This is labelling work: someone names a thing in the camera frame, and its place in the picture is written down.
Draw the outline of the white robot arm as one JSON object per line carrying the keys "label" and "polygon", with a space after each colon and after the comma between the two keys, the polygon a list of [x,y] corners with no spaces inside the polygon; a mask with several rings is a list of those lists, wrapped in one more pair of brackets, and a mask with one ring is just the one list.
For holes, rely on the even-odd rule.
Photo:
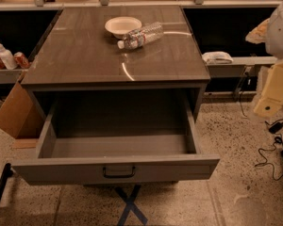
{"label": "white robot arm", "polygon": [[254,114],[272,117],[283,106],[283,1],[245,39],[251,43],[264,42],[266,52],[278,59],[269,69],[261,69],[258,75],[258,94],[254,98]]}

